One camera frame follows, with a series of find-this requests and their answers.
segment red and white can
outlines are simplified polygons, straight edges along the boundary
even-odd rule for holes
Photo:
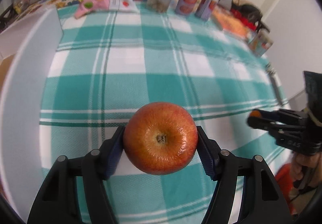
[[[196,2],[197,0],[179,0],[175,12],[187,16],[194,10]]]
[[[200,5],[195,14],[196,17],[207,21],[211,13],[214,11],[217,2],[218,0],[201,0]]]

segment person's arm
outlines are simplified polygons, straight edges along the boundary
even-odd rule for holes
[[[294,153],[290,168],[290,176],[293,181],[301,180],[303,178],[302,166],[309,168],[316,168],[309,186],[316,188],[322,182],[322,153],[317,153],[314,156],[308,157],[302,154]],[[299,195],[298,190],[293,188],[289,194],[292,204],[297,212],[300,214],[305,206],[308,204],[316,189]]]

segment plastic bag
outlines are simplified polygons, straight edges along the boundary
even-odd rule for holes
[[[29,6],[29,0],[14,0],[13,8],[20,15]]]

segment tablecloth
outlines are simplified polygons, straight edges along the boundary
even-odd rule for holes
[[[77,5],[58,10],[64,35],[40,113],[44,176],[59,155],[74,158],[99,148],[137,109],[157,101],[183,106],[221,148],[248,158],[261,154],[275,172],[289,152],[246,124],[250,110],[278,108],[265,73],[268,61],[212,21],[172,9],[156,14],[140,2],[137,7],[139,13],[97,12],[78,20]],[[230,222],[238,215],[242,181]],[[77,182],[82,218],[89,223],[82,179]],[[195,224],[215,182],[197,153],[183,170],[164,176],[139,171],[123,153],[105,188],[119,223]]]

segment human hand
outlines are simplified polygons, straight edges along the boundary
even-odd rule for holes
[[[301,180],[303,178],[302,166],[309,168],[315,168],[314,176],[309,183],[310,187],[317,187],[322,182],[322,156],[321,153],[317,153],[314,156],[308,157],[302,154],[294,153],[290,168],[290,176],[294,181]]]

